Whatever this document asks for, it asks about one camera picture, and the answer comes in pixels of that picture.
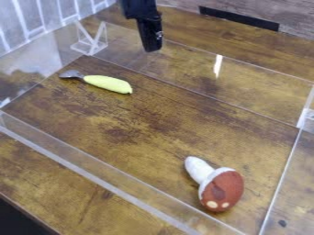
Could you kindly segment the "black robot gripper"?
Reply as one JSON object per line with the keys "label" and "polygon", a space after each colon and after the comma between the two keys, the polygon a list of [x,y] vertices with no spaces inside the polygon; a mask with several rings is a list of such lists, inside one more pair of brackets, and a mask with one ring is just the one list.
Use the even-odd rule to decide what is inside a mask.
{"label": "black robot gripper", "polygon": [[138,19],[138,29],[146,52],[162,48],[163,30],[156,0],[120,0],[122,11],[127,19]]}

